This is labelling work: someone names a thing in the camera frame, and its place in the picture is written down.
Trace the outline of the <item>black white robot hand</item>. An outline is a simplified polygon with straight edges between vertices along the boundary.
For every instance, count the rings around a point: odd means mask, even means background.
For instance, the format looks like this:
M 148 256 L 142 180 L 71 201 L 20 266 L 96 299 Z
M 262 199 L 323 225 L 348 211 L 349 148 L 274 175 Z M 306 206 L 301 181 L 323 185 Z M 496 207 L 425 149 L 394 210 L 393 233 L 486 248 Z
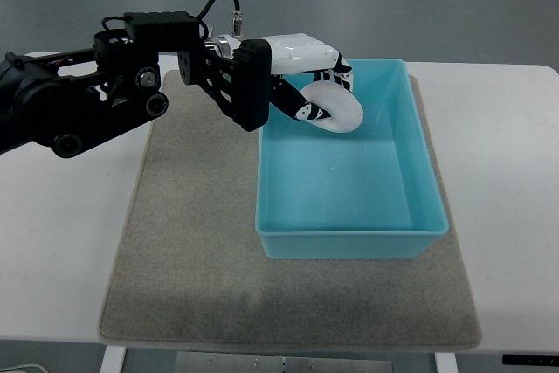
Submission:
M 333 82 L 353 91 L 353 70 L 332 46 L 304 33 L 266 36 L 272 52 L 271 103 L 282 113 L 299 121 L 319 121 L 331 116 L 330 110 L 306 99 L 284 80 L 286 75 L 312 73 L 313 81 Z

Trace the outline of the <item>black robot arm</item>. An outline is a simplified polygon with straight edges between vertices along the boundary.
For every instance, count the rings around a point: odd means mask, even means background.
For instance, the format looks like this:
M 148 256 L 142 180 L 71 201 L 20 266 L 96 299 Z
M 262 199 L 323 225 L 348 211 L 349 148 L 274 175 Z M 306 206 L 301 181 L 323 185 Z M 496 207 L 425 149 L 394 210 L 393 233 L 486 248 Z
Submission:
M 72 158 L 162 116 L 159 56 L 175 52 L 183 82 L 200 86 L 246 131 L 268 119 L 272 49 L 243 41 L 229 58 L 206 44 L 202 15 L 128 12 L 90 49 L 42 57 L 7 53 L 1 64 L 1 150 L 28 142 Z

